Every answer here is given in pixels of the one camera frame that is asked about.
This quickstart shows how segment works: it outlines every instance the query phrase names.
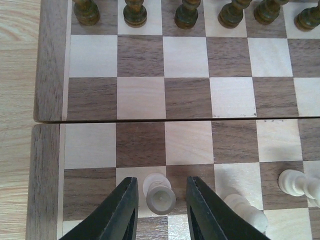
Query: dark wooden square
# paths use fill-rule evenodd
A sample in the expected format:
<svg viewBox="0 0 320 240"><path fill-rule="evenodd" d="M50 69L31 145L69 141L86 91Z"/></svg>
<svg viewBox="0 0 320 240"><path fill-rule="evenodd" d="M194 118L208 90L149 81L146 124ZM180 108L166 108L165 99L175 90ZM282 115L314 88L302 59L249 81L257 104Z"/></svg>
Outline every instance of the dark wooden square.
<svg viewBox="0 0 320 240"><path fill-rule="evenodd" d="M279 16L271 24L262 25L257 22L254 16L254 10L259 3L259 1L253 1L244 10L248 38L287 38L283 9L280 9Z"/></svg>
<svg viewBox="0 0 320 240"><path fill-rule="evenodd" d="M70 78L67 120L102 121L106 119L117 119L117 78Z"/></svg>
<svg viewBox="0 0 320 240"><path fill-rule="evenodd" d="M163 77L162 36L118 36L118 77Z"/></svg>
<svg viewBox="0 0 320 240"><path fill-rule="evenodd" d="M262 200L264 210L307 208L307 197L291 196L278 185L280 174L287 169L303 172L302 161L260 162Z"/></svg>
<svg viewBox="0 0 320 240"><path fill-rule="evenodd" d="M200 177L213 191L215 190L215 170L213 164L167 165L166 177L176 196L175 207L170 215L187 214L186 191L187 177Z"/></svg>
<svg viewBox="0 0 320 240"><path fill-rule="evenodd" d="M320 77L320 39L288 39L293 76Z"/></svg>
<svg viewBox="0 0 320 240"><path fill-rule="evenodd" d="M299 116L292 77L253 77L253 89L258 118Z"/></svg>
<svg viewBox="0 0 320 240"><path fill-rule="evenodd" d="M63 221L84 220L115 187L115 167L64 170Z"/></svg>
<svg viewBox="0 0 320 240"><path fill-rule="evenodd" d="M207 37L210 77L251 77L248 39L244 37Z"/></svg>
<svg viewBox="0 0 320 240"><path fill-rule="evenodd" d="M309 216L313 240L320 240L320 208L310 207Z"/></svg>
<svg viewBox="0 0 320 240"><path fill-rule="evenodd" d="M206 28L203 1L201 1L200 6L197 8L198 19L194 27L190 29L181 29L175 23L176 10L181 4L181 1L161 0L162 35L166 37L205 37Z"/></svg>
<svg viewBox="0 0 320 240"><path fill-rule="evenodd" d="M212 121L212 140L215 164L259 162L255 120Z"/></svg>
<svg viewBox="0 0 320 240"><path fill-rule="evenodd" d="M298 119L302 159L304 161L319 160L320 156L320 119Z"/></svg>
<svg viewBox="0 0 320 240"><path fill-rule="evenodd" d="M116 167L166 165L165 123L116 124Z"/></svg>
<svg viewBox="0 0 320 240"><path fill-rule="evenodd" d="M212 118L209 78L165 78L167 119Z"/></svg>
<svg viewBox="0 0 320 240"><path fill-rule="evenodd" d="M100 20L93 26L78 22L72 8L72 35L117 35L118 34L118 1L94 0L100 11Z"/></svg>

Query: light wooden square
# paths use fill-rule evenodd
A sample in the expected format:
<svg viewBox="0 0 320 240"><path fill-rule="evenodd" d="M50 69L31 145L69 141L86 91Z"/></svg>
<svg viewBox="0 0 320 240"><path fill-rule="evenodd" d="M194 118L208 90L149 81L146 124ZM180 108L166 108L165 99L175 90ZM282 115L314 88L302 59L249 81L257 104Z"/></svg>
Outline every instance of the light wooden square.
<svg viewBox="0 0 320 240"><path fill-rule="evenodd" d="M311 240L308 208L265 210L268 227L265 234L272 240Z"/></svg>
<svg viewBox="0 0 320 240"><path fill-rule="evenodd" d="M166 78L208 78L205 37L163 37L164 76Z"/></svg>
<svg viewBox="0 0 320 240"><path fill-rule="evenodd" d="M168 216L168 240L190 240L187 214Z"/></svg>
<svg viewBox="0 0 320 240"><path fill-rule="evenodd" d="M72 221L64 221L62 225L62 234L63 236L70 232L74 227L76 227L83 220L72 220Z"/></svg>
<svg viewBox="0 0 320 240"><path fill-rule="evenodd" d="M118 119L165 119L164 77L118 77Z"/></svg>
<svg viewBox="0 0 320 240"><path fill-rule="evenodd" d="M115 167L115 123L66 124L64 169Z"/></svg>
<svg viewBox="0 0 320 240"><path fill-rule="evenodd" d="M141 27L130 27L124 19L125 0L118 0L118 34L119 35L162 35L161 1L144 1L147 21Z"/></svg>
<svg viewBox="0 0 320 240"><path fill-rule="evenodd" d="M296 77L293 80L299 116L320 116L320 77Z"/></svg>
<svg viewBox="0 0 320 240"><path fill-rule="evenodd" d="M211 77L210 89L214 118L257 116L252 77Z"/></svg>
<svg viewBox="0 0 320 240"><path fill-rule="evenodd" d="M116 35L71 35L69 77L116 77L117 54Z"/></svg>
<svg viewBox="0 0 320 240"><path fill-rule="evenodd" d="M295 17L304 9L316 7L316 2L288 2L283 5L284 23L288 39L320 39L320 28L301 31L295 25Z"/></svg>
<svg viewBox="0 0 320 240"><path fill-rule="evenodd" d="M252 206L263 210L260 166L258 162L214 165L215 192L221 199L230 194L245 197Z"/></svg>
<svg viewBox="0 0 320 240"><path fill-rule="evenodd" d="M226 28L222 26L218 21L218 15L222 7L229 4L228 0L203 0L204 7L204 22L205 22L205 35L207 37L234 37L234 38L246 38L246 18L245 12L243 12L243 19L236 28Z"/></svg>
<svg viewBox="0 0 320 240"><path fill-rule="evenodd" d="M143 192L143 184L145 178L154 173L160 173L166 176L166 166L146 166L146 167L122 167L116 169L116 185L118 186L121 181L126 177L135 177L138 181L139 191L139 218L158 217L157 214L150 211L147 205L147 199Z"/></svg>
<svg viewBox="0 0 320 240"><path fill-rule="evenodd" d="M257 120L260 162L302 161L297 119Z"/></svg>
<svg viewBox="0 0 320 240"><path fill-rule="evenodd" d="M210 121L165 123L166 165L213 164Z"/></svg>
<svg viewBox="0 0 320 240"><path fill-rule="evenodd" d="M253 77L292 77L286 38L248 38Z"/></svg>

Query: light wood surface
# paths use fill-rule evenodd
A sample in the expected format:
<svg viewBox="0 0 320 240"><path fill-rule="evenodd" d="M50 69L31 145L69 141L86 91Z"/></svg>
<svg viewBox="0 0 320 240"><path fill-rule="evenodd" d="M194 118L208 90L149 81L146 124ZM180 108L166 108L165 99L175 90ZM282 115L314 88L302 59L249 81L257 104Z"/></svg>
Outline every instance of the light wood surface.
<svg viewBox="0 0 320 240"><path fill-rule="evenodd" d="M0 6L0 239L26 234L40 0Z"/></svg>

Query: fallen chess piece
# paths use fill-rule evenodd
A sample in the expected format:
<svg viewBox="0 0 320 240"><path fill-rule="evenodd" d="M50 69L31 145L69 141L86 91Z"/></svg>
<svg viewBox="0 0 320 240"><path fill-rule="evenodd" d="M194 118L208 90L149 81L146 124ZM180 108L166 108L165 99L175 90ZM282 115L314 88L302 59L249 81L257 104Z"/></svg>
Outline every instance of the fallen chess piece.
<svg viewBox="0 0 320 240"><path fill-rule="evenodd" d="M286 194L295 197L306 195L312 204L320 208L320 179L288 169L280 174L278 184Z"/></svg>
<svg viewBox="0 0 320 240"><path fill-rule="evenodd" d="M148 208L155 214L170 213L176 204L176 195L169 180L161 173L152 173L143 181L143 194Z"/></svg>
<svg viewBox="0 0 320 240"><path fill-rule="evenodd" d="M266 215L250 205L250 202L239 194L230 194L223 200L243 220L264 233L268 227Z"/></svg>

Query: wood grain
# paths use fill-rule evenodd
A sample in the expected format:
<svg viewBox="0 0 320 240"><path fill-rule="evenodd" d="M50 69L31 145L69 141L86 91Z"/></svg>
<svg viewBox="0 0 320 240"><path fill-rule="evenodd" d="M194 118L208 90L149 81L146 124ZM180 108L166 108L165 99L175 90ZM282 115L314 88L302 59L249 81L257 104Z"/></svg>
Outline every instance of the wood grain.
<svg viewBox="0 0 320 240"><path fill-rule="evenodd" d="M40 3L4 1L0 9L0 22L14 15L12 24L21 23L6 28L18 34L18 40L7 37L9 33L0 27L0 239L24 240L37 62L38 27L32 26L39 23ZM30 21L24 22L25 14Z"/></svg>
<svg viewBox="0 0 320 240"><path fill-rule="evenodd" d="M320 39L288 39L293 77L320 77Z"/></svg>
<svg viewBox="0 0 320 240"><path fill-rule="evenodd" d="M319 160L320 119L298 119L302 159Z"/></svg>
<svg viewBox="0 0 320 240"><path fill-rule="evenodd" d="M255 120L212 121L215 164L259 162Z"/></svg>
<svg viewBox="0 0 320 240"><path fill-rule="evenodd" d="M41 1L33 113L39 122L62 120L67 10L66 0Z"/></svg>
<svg viewBox="0 0 320 240"><path fill-rule="evenodd" d="M72 11L72 35L117 35L118 33L118 1L94 0L100 11L100 20L93 26L85 26L78 22Z"/></svg>
<svg viewBox="0 0 320 240"><path fill-rule="evenodd" d="M261 188L264 210L307 208L307 197L291 196L278 185L280 174L287 169L304 171L302 161L261 162Z"/></svg>
<svg viewBox="0 0 320 240"><path fill-rule="evenodd" d="M63 221L83 220L115 189L116 168L64 171Z"/></svg>
<svg viewBox="0 0 320 240"><path fill-rule="evenodd" d="M299 116L292 77L253 77L252 79L258 118Z"/></svg>
<svg viewBox="0 0 320 240"><path fill-rule="evenodd" d="M198 19L191 29L181 29L175 24L174 18L177 8L181 5L181 1L161 0L162 13L162 34L171 37L205 37L205 16L204 4L201 1L197 8Z"/></svg>
<svg viewBox="0 0 320 240"><path fill-rule="evenodd" d="M166 165L165 123L116 124L116 167Z"/></svg>
<svg viewBox="0 0 320 240"><path fill-rule="evenodd" d="M311 232L313 240L320 240L320 208L309 208Z"/></svg>
<svg viewBox="0 0 320 240"><path fill-rule="evenodd" d="M168 119L212 118L209 78L165 78Z"/></svg>
<svg viewBox="0 0 320 240"><path fill-rule="evenodd" d="M210 77L251 77L247 38L207 37Z"/></svg>
<svg viewBox="0 0 320 240"><path fill-rule="evenodd" d="M117 78L69 78L68 121L117 119Z"/></svg>
<svg viewBox="0 0 320 240"><path fill-rule="evenodd" d="M215 190L215 170L213 164L166 166L166 177L176 196L175 207L170 215L187 214L187 177L200 177L212 190Z"/></svg>
<svg viewBox="0 0 320 240"><path fill-rule="evenodd" d="M57 239L59 124L32 129L27 240Z"/></svg>
<svg viewBox="0 0 320 240"><path fill-rule="evenodd" d="M163 77L162 36L118 36L118 77Z"/></svg>
<svg viewBox="0 0 320 240"><path fill-rule="evenodd" d="M168 240L168 217L146 217L138 218L137 240Z"/></svg>
<svg viewBox="0 0 320 240"><path fill-rule="evenodd" d="M284 11L281 8L279 16L269 25L262 25L255 19L254 10L259 2L251 2L244 10L245 25L248 38L287 38Z"/></svg>

